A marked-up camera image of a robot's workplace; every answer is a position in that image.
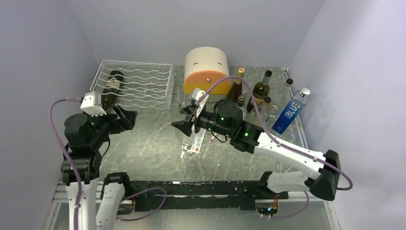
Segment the dark green wine bottle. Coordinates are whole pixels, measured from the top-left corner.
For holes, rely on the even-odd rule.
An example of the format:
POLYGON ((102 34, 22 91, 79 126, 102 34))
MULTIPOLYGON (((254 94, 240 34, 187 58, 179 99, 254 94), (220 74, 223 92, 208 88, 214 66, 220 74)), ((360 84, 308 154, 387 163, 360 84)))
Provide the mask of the dark green wine bottle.
POLYGON ((246 107, 248 113, 251 113, 251 111, 254 109, 254 105, 257 105, 259 108, 262 105, 265 97, 268 96, 270 92, 269 81, 271 76, 272 71, 267 70, 264 73, 262 80, 255 84, 254 89, 252 90, 253 97, 250 97, 246 107))

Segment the clear bottle cream label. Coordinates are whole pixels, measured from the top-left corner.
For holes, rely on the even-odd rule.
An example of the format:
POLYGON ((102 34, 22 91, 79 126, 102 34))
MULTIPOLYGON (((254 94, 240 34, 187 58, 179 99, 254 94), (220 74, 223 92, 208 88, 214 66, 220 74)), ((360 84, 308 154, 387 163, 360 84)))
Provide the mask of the clear bottle cream label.
POLYGON ((262 105, 259 107, 259 113, 253 109, 253 121, 258 122, 261 120, 263 123, 267 123, 270 119, 268 108, 271 104, 271 98, 269 96, 265 97, 262 105))

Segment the clear open-neck bottle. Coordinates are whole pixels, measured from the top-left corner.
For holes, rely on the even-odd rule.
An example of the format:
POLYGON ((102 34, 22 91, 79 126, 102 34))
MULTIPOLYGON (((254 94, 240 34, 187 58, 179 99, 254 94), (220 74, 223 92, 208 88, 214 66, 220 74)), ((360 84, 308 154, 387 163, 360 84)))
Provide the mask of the clear open-neck bottle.
POLYGON ((186 100, 175 100, 172 102, 171 104, 171 108, 172 109, 182 109, 184 107, 186 107, 187 105, 190 104, 190 100, 186 99, 186 100))

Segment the clear glass bottle black cap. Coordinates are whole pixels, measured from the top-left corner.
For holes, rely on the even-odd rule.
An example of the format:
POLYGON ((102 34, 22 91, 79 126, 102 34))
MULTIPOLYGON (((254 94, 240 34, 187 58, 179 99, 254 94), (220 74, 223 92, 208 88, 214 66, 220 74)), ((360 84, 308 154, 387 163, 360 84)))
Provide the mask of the clear glass bottle black cap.
POLYGON ((268 106, 267 108, 267 113, 270 117, 277 117, 279 116, 279 114, 282 111, 282 107, 284 105, 284 101, 286 99, 287 93, 288 93, 288 89, 290 88, 290 86, 293 84, 293 79, 288 78, 285 82, 285 87, 283 89, 283 92, 281 93, 281 95, 278 97, 278 104, 271 104, 268 106))

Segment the dark red wine bottle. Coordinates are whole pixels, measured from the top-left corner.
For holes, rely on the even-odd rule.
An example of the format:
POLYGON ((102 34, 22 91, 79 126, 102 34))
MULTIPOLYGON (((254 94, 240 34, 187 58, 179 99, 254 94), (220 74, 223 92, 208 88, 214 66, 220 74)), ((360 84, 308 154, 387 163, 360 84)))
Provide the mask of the dark red wine bottle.
MULTIPOLYGON (((240 67, 237 70, 236 76, 243 78, 244 74, 245 74, 245 69, 243 67, 240 67)), ((236 103, 241 94, 242 94, 242 81, 241 81, 241 79, 235 79, 230 90, 228 91, 226 98, 228 100, 232 101, 233 103, 236 103)))

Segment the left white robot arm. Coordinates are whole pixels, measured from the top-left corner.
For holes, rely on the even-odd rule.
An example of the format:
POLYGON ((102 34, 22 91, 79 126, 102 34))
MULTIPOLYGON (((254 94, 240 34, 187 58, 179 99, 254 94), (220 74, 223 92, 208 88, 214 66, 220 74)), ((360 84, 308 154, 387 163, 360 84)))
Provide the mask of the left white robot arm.
POLYGON ((72 230, 111 230, 121 199, 131 196, 133 186, 125 172, 110 173, 104 179, 104 199, 96 210, 102 154, 100 147, 111 134, 132 130, 138 113, 113 106, 114 113, 91 117, 74 114, 64 122, 70 149, 61 165, 69 204, 69 227, 72 230))

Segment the clear bottle black-gold label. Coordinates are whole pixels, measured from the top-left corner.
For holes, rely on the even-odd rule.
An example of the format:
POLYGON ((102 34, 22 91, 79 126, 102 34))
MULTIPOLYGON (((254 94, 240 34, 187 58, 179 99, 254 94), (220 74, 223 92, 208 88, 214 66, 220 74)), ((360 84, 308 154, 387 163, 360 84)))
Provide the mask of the clear bottle black-gold label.
POLYGON ((237 107, 242 111, 242 118, 245 119, 247 110, 245 107, 246 97, 245 95, 240 95, 237 99, 237 107))

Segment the blue clear square bottle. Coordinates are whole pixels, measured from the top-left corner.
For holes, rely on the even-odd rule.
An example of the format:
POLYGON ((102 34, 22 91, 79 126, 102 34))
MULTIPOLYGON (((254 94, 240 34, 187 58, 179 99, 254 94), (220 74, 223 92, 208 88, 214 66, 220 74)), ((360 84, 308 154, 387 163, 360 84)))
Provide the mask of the blue clear square bottle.
POLYGON ((296 91, 272 126, 275 132, 282 134, 288 128, 305 107, 309 94, 310 90, 308 88, 296 91))

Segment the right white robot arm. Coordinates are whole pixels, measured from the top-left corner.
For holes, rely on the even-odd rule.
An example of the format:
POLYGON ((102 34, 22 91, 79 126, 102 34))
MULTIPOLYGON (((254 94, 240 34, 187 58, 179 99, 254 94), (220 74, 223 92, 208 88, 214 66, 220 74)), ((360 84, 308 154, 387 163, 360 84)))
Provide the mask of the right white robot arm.
POLYGON ((303 191, 323 200, 335 199, 341 169, 335 151, 321 153, 270 138, 263 128, 245 121, 242 110, 229 100, 222 100, 213 112, 192 102, 182 109, 182 113, 185 118, 171 125, 189 137, 201 128, 213 131, 227 137, 238 151, 270 156, 297 170, 266 173, 265 181, 258 186, 263 198, 271 198, 275 193, 303 191))

